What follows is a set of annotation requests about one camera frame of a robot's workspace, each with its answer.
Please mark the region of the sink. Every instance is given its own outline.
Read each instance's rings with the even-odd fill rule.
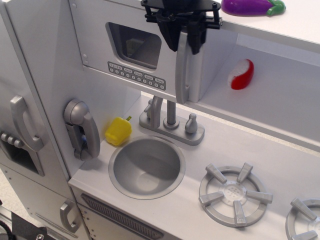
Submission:
[[[181,150],[156,137],[136,137],[112,154],[108,172],[113,185],[134,199],[156,199],[172,192],[186,170]]]

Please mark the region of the stove burner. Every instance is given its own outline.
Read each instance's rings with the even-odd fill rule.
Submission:
[[[266,193],[261,181],[251,173],[252,165],[245,163],[242,168],[236,166],[216,168],[210,164],[205,169],[207,174],[200,184],[199,201],[205,212],[216,222],[233,228],[250,226],[263,216],[267,204],[272,203],[272,194]],[[236,180],[228,180],[225,177],[225,175],[234,174],[238,175]],[[221,185],[218,191],[207,193],[208,185],[213,179],[216,179]],[[256,190],[248,190],[245,184],[253,185]],[[257,200],[258,205],[254,212],[246,216],[243,206],[248,199]],[[234,217],[226,216],[217,211],[218,203],[233,207]]]
[[[286,217],[285,231],[289,240],[315,240],[320,234],[320,199],[301,201],[295,198]]]

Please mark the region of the yellow bell pepper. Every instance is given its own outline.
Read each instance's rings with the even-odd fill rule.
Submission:
[[[108,143],[119,146],[127,137],[132,133],[131,123],[129,120],[131,116],[127,119],[122,117],[116,117],[109,128],[105,131],[105,139]]]

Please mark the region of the microwave window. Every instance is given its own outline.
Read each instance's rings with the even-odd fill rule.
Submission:
[[[106,24],[106,29],[121,59],[149,69],[157,68],[161,49],[159,36],[112,22]]]

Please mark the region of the microwave keypad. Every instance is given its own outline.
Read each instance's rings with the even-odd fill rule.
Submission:
[[[150,74],[146,74],[144,72],[133,70],[131,68],[121,66],[112,62],[108,62],[108,66],[109,72],[112,74],[116,74],[126,79],[139,82],[163,91],[166,90],[166,81],[161,78],[152,76]]]

